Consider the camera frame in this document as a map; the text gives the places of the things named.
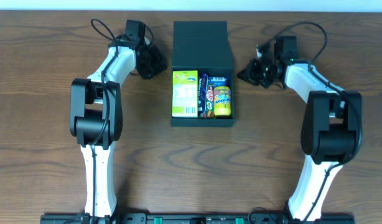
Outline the blue cookie package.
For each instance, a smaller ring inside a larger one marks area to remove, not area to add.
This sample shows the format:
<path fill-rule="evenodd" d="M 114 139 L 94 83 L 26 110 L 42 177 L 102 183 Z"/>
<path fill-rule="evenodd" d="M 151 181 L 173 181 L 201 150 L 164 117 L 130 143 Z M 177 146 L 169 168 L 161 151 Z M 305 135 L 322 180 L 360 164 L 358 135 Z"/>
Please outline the blue cookie package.
<path fill-rule="evenodd" d="M 227 86 L 228 85 L 227 78 L 226 77 L 209 77 L 208 85 L 214 88 L 218 86 Z"/>

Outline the yellow mentos candy tube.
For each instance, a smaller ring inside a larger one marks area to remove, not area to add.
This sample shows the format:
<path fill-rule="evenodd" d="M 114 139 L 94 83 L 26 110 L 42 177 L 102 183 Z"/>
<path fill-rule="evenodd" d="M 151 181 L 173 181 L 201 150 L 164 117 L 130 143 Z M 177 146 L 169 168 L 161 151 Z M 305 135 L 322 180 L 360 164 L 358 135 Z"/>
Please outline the yellow mentos candy tube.
<path fill-rule="evenodd" d="M 214 88 L 213 112 L 216 117 L 231 115 L 231 90 L 228 86 Z"/>

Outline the yellow green snack packet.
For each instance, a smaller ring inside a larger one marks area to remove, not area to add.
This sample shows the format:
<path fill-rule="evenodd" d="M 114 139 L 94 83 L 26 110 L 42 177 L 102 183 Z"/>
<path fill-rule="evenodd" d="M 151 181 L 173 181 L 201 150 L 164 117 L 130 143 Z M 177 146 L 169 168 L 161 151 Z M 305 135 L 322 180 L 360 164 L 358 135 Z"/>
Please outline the yellow green snack packet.
<path fill-rule="evenodd" d="M 196 70 L 173 71 L 172 87 L 172 117 L 196 118 L 198 116 L 198 72 Z"/>

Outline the small blue candy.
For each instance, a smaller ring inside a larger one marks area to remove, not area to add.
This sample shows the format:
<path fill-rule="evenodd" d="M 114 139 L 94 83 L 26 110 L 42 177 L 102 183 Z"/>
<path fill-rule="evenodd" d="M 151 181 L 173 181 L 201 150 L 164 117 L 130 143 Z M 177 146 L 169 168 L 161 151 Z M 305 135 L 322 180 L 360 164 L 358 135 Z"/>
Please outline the small blue candy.
<path fill-rule="evenodd" d="M 198 81 L 198 117 L 206 118 L 207 117 L 207 84 L 208 84 L 208 74 L 202 73 L 199 76 Z"/>

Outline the dark green gift box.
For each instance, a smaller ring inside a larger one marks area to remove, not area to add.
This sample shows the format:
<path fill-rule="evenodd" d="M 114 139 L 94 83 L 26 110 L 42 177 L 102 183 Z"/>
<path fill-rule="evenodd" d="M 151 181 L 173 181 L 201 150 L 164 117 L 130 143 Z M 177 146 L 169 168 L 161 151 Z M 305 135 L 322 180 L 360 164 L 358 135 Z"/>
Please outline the dark green gift box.
<path fill-rule="evenodd" d="M 172 71 L 196 70 L 225 77 L 231 90 L 231 114 L 224 118 L 175 118 L 172 127 L 232 127 L 236 121 L 234 63 L 226 21 L 175 21 Z"/>

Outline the kitkat chocolate bar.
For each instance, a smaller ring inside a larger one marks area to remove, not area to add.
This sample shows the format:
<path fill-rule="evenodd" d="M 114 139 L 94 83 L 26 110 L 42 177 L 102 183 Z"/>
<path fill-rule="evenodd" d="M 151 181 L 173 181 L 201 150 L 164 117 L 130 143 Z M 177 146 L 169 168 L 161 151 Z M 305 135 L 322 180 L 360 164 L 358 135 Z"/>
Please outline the kitkat chocolate bar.
<path fill-rule="evenodd" d="M 214 118 L 214 94 L 213 94 L 213 86 L 208 85 L 207 86 L 207 93 L 206 93 L 206 117 L 207 118 Z"/>

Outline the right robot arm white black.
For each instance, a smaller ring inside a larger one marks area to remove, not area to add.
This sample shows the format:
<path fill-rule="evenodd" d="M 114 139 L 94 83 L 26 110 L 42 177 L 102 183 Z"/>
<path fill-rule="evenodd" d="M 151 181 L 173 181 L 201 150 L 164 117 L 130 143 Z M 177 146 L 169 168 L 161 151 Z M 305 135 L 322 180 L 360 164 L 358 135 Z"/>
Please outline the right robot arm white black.
<path fill-rule="evenodd" d="M 322 205 L 335 176 L 361 147 L 361 95 L 333 85 L 306 60 L 252 59 L 237 77 L 265 88 L 281 82 L 306 103 L 300 132 L 304 165 L 279 221 L 322 222 Z"/>

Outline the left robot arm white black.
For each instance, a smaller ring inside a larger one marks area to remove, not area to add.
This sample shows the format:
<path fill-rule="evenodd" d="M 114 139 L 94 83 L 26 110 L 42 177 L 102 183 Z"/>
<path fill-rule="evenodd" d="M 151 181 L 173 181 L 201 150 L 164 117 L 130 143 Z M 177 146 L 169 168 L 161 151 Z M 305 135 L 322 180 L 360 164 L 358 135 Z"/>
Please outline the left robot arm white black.
<path fill-rule="evenodd" d="M 123 129 L 121 85 L 133 70 L 150 79 L 166 68 L 166 58 L 152 42 L 116 39 L 94 73 L 72 81 L 70 132 L 85 161 L 85 213 L 96 220 L 111 218 L 117 206 L 113 157 Z"/>

